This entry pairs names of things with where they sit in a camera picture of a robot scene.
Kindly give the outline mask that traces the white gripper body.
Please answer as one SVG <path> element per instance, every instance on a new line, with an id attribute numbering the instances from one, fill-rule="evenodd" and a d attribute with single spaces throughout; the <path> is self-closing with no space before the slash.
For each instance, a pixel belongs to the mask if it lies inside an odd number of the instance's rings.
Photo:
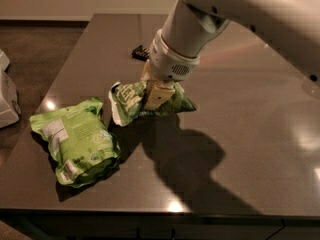
<path id="1" fill-rule="evenodd" d="M 172 51 L 162 38 L 162 30 L 157 31 L 149 48 L 152 74 L 163 81 L 184 81 L 199 61 L 200 57 L 188 58 Z"/>

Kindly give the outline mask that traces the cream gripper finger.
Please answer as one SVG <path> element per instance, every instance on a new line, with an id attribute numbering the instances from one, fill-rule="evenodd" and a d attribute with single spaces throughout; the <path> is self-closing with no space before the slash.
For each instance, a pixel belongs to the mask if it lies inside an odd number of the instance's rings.
<path id="1" fill-rule="evenodd" d="M 145 110 L 156 110 L 175 94 L 173 81 L 149 81 L 147 84 Z"/>
<path id="2" fill-rule="evenodd" d="M 146 61 L 144 64 L 141 80 L 145 82 L 149 82 L 153 80 L 152 69 L 149 61 Z"/>

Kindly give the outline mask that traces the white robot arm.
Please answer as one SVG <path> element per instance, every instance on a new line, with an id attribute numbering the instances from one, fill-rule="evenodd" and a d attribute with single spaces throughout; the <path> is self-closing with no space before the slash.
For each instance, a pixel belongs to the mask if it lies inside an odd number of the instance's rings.
<path id="1" fill-rule="evenodd" d="M 205 45 L 234 21 L 311 81 L 320 76 L 320 0 L 177 0 L 150 45 L 143 108 L 156 110 L 198 66 Z"/>

